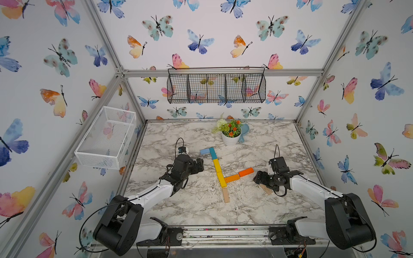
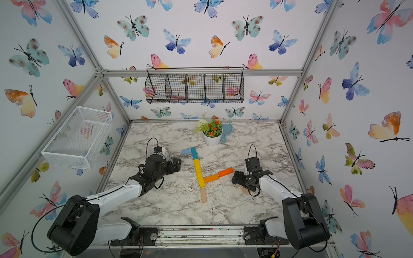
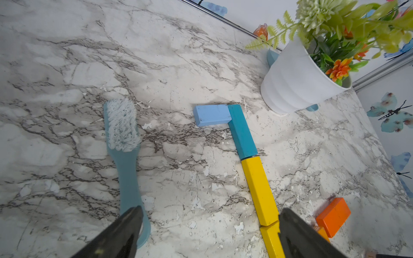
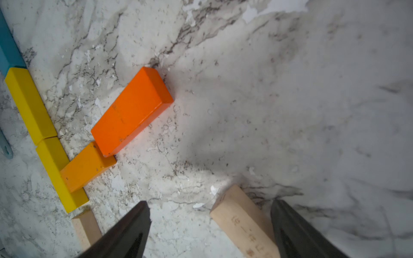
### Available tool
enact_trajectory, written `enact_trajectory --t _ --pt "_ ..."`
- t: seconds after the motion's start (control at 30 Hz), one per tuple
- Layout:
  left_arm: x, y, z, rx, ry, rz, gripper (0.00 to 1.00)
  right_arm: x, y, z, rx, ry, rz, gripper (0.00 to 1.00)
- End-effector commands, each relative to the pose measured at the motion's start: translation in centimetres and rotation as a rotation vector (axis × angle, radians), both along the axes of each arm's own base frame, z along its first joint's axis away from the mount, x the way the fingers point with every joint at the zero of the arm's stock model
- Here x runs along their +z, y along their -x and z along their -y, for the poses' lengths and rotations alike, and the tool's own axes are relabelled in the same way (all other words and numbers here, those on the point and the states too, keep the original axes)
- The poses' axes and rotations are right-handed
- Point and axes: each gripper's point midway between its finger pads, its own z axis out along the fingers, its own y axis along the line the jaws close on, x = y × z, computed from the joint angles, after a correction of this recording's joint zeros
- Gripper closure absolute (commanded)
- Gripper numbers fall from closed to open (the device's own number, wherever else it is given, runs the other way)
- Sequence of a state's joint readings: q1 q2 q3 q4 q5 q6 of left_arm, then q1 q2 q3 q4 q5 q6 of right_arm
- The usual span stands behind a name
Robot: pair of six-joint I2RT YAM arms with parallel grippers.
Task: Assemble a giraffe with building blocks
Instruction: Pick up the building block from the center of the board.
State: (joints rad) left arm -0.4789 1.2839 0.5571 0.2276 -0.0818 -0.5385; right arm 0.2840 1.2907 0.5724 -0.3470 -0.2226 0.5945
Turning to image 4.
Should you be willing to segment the amber orange block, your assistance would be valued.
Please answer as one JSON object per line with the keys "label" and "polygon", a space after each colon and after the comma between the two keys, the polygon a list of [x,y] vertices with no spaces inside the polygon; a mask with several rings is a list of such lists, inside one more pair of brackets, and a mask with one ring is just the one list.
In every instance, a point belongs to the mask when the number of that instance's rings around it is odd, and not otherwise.
{"label": "amber orange block", "polygon": [[70,193],[74,193],[117,163],[115,157],[104,157],[97,143],[87,145],[64,169],[61,177]]}

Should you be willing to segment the natural wood printed block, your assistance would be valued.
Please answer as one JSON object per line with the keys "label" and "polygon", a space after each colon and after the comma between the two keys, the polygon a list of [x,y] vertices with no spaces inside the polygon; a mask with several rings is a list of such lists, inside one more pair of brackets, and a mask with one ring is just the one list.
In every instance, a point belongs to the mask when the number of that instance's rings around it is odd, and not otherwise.
{"label": "natural wood printed block", "polygon": [[238,185],[220,195],[210,216],[246,258],[281,256],[271,220]]}

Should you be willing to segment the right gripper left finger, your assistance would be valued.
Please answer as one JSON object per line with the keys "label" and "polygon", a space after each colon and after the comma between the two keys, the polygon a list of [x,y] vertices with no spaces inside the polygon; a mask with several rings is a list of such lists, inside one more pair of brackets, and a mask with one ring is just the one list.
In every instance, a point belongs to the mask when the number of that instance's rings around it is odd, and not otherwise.
{"label": "right gripper left finger", "polygon": [[150,209],[141,201],[79,257],[142,258],[150,226]]}

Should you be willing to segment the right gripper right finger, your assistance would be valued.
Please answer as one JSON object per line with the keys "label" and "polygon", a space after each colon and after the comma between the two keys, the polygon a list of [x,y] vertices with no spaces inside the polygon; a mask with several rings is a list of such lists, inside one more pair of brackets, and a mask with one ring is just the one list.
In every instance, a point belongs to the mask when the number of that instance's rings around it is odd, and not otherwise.
{"label": "right gripper right finger", "polygon": [[271,221],[282,258],[348,258],[284,200],[274,200]]}

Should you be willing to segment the red orange block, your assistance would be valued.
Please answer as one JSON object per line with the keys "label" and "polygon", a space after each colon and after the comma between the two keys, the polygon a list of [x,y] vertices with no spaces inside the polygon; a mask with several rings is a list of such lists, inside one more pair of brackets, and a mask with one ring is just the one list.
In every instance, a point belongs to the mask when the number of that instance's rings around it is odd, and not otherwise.
{"label": "red orange block", "polygon": [[173,102],[157,70],[143,67],[91,130],[103,156],[119,153]]}

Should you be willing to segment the teal block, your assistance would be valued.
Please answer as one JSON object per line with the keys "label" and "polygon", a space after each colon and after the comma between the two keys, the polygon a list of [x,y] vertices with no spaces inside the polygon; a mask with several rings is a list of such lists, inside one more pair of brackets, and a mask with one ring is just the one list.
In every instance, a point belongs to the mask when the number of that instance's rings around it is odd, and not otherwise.
{"label": "teal block", "polygon": [[6,77],[10,68],[27,68],[26,63],[1,12],[0,23],[1,74]]}

